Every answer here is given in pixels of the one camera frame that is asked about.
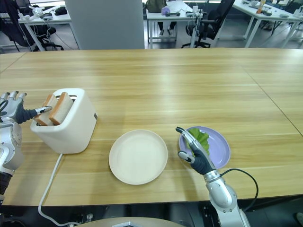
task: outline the black cable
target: black cable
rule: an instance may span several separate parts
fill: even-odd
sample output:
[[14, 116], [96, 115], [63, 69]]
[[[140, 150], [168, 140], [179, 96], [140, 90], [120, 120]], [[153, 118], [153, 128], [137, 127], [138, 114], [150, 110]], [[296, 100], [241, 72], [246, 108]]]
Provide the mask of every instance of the black cable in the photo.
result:
[[1, 112], [2, 110], [4, 110], [4, 108], [8, 105], [9, 101], [8, 100], [4, 100], [0, 103], [0, 106], [2, 106], [3, 104], [3, 107], [0, 109], [0, 122], [3, 122], [3, 120], [1, 119]]
[[19, 221], [19, 220], [8, 220], [8, 221], [4, 221], [4, 223], [18, 223], [20, 224], [22, 227], [26, 227], [26, 225], [22, 222], [22, 221]]
[[225, 171], [224, 173], [222, 173], [221, 176], [223, 176], [223, 175], [225, 175], [225, 174], [227, 174], [228, 172], [233, 171], [233, 170], [235, 170], [235, 171], [240, 171], [240, 172], [242, 172], [242, 173], [245, 173], [246, 175], [248, 175], [248, 176], [254, 181], [254, 183], [255, 183], [255, 185], [256, 185], [256, 195], [255, 195], [255, 198], [252, 200], [252, 202], [250, 203], [250, 205], [248, 205], [246, 208], [243, 209], [243, 211], [245, 212], [245, 211], [247, 211], [248, 209], [250, 209], [250, 208], [254, 205], [254, 203], [256, 202], [256, 200], [257, 200], [257, 197], [258, 197], [258, 194], [259, 194], [258, 183], [257, 183], [257, 181], [255, 180], [255, 178], [254, 178], [252, 175], [250, 175], [249, 173], [245, 172], [244, 170], [237, 169], [237, 168], [229, 169], [229, 170]]

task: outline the purple plate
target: purple plate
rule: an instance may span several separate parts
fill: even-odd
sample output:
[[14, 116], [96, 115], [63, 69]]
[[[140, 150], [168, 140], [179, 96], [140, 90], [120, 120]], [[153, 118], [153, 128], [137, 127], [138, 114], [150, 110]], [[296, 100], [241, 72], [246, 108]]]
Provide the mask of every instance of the purple plate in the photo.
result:
[[[187, 130], [192, 128], [198, 128], [200, 132], [206, 132], [209, 135], [207, 139], [209, 143], [209, 157], [217, 169], [224, 167], [231, 158], [231, 148], [223, 135], [216, 130], [204, 126], [193, 126]], [[179, 147], [180, 150], [192, 155], [191, 149], [186, 146], [185, 139], [182, 136], [179, 138]]]

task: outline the white plate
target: white plate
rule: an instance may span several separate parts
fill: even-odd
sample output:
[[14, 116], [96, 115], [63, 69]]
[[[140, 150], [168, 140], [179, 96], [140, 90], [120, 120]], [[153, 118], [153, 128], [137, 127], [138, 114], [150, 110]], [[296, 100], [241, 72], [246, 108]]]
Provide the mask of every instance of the white plate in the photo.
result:
[[114, 142], [109, 167], [124, 183], [144, 184], [162, 173], [167, 157], [167, 147], [159, 135], [149, 130], [134, 130]]

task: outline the desk leg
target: desk leg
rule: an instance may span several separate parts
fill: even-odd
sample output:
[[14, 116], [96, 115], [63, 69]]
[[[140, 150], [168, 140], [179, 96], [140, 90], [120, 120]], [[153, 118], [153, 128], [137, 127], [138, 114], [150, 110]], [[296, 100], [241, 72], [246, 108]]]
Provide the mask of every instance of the desk leg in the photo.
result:
[[73, 34], [73, 36], [74, 36], [74, 38], [75, 38], [75, 40], [76, 40], [77, 46], [78, 46], [79, 50], [82, 50], [81, 47], [80, 47], [80, 45], [79, 45], [79, 41], [78, 41], [78, 38], [77, 38], [77, 36], [76, 36], [74, 27], [73, 27], [73, 25], [72, 25], [71, 22], [70, 22], [69, 24], [70, 24], [70, 27], [71, 27], [71, 32], [72, 32], [72, 34]]
[[178, 37], [178, 23], [176, 23], [175, 30], [176, 30], [176, 38], [175, 38], [175, 41], [177, 41], [177, 37]]
[[147, 43], [150, 42], [150, 26], [149, 26], [149, 21], [146, 20], [146, 24], [147, 24]]
[[292, 37], [292, 35], [293, 35], [295, 29], [298, 27], [299, 23], [300, 23], [300, 22], [295, 22], [295, 23], [293, 24], [292, 28], [290, 29], [290, 31], [289, 31], [288, 34], [287, 34], [286, 39], [285, 39], [284, 42], [282, 43], [281, 48], [284, 48], [284, 47], [286, 46], [286, 44], [288, 43], [290, 37]]
[[248, 24], [248, 27], [246, 29], [245, 35], [243, 36], [243, 39], [247, 39], [248, 33], [250, 32], [252, 22], [254, 22], [254, 17], [251, 17], [250, 23]]
[[220, 27], [218, 33], [217, 33], [216, 39], [220, 39], [221, 31], [222, 31], [222, 29], [223, 29], [223, 27], [224, 27], [225, 20], [226, 20], [226, 19], [224, 19], [224, 21], [223, 21], [223, 23], [222, 23], [222, 25], [221, 25], [221, 27]]
[[24, 24], [24, 26], [27, 28], [28, 33], [31, 35], [31, 37], [33, 38], [34, 42], [36, 43], [37, 47], [39, 48], [40, 51], [45, 51], [45, 49], [42, 47], [41, 43], [39, 42], [39, 40], [37, 39], [35, 33], [33, 32], [32, 28], [27, 25]]
[[194, 48], [195, 41], [196, 41], [196, 34], [197, 34], [197, 26], [194, 27], [193, 34], [190, 38], [190, 47], [189, 48]]
[[152, 49], [152, 21], [149, 21], [150, 25], [150, 49]]
[[260, 23], [261, 23], [261, 20], [258, 19], [258, 20], [256, 21], [256, 24], [255, 24], [255, 26], [254, 26], [254, 29], [252, 30], [252, 32], [251, 32], [251, 34], [250, 34], [250, 37], [248, 38], [248, 41], [246, 42], [245, 48], [249, 48], [250, 43], [251, 43], [252, 39], [254, 38], [257, 29], [259, 28]]

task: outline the white wall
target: white wall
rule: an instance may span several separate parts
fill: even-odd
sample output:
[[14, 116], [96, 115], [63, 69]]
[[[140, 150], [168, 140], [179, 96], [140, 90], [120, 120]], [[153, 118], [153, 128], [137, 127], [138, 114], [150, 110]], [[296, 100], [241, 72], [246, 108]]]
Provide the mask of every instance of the white wall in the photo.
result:
[[65, 0], [82, 50], [144, 49], [142, 0]]

